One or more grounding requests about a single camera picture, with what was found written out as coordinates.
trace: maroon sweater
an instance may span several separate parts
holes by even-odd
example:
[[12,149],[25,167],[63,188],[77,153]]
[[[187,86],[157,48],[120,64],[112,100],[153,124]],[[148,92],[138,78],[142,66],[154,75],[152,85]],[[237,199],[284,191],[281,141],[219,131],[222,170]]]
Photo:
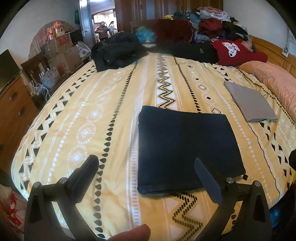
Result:
[[265,53],[253,53],[240,42],[240,40],[217,40],[212,43],[212,46],[218,53],[219,65],[239,66],[252,60],[267,62],[267,55]]

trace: patterned bedspread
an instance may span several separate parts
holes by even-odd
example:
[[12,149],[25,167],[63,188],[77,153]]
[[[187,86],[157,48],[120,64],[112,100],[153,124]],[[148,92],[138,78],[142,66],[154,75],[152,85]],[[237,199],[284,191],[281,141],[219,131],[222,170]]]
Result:
[[[278,121],[247,123],[225,80],[260,91]],[[99,237],[107,239],[146,223],[152,230],[150,240],[193,240],[217,208],[203,189],[152,196],[137,192],[138,114],[143,105],[226,115],[246,169],[237,181],[260,181],[269,207],[290,187],[295,171],[288,157],[296,149],[295,124],[266,86],[236,68],[161,54],[100,73],[90,62],[61,86],[15,155],[16,187],[28,198],[34,182],[56,183],[95,154],[99,171],[76,206]],[[240,205],[224,232],[231,230]],[[66,227],[57,206],[55,210]]]

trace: television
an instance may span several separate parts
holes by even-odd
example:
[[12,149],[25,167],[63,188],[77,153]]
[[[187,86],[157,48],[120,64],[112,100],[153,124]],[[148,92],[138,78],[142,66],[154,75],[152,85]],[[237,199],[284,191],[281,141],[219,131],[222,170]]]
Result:
[[20,73],[20,68],[8,50],[0,54],[0,92]]

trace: metal screw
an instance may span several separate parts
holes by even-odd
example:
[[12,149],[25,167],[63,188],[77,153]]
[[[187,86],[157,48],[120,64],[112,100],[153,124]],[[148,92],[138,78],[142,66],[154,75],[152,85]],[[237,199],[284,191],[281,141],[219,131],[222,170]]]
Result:
[[68,180],[68,178],[66,178],[66,177],[62,177],[62,178],[59,180],[59,183],[64,184],[67,180]]
[[226,181],[228,182],[228,183],[234,183],[234,180],[233,180],[233,178],[231,178],[231,177],[228,177],[228,178],[226,178]]
[[33,187],[34,187],[34,188],[37,188],[37,187],[39,187],[40,184],[41,184],[40,182],[35,182],[35,183],[33,184]]
[[257,186],[257,187],[260,187],[260,186],[261,186],[261,183],[258,182],[258,181],[255,181],[254,184],[255,184],[255,186]]

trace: green bag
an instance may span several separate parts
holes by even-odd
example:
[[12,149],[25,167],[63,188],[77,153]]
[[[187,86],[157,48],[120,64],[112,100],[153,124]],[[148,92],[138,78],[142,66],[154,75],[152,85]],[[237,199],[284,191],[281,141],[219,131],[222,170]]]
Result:
[[75,23],[80,24],[79,11],[78,10],[75,10]]

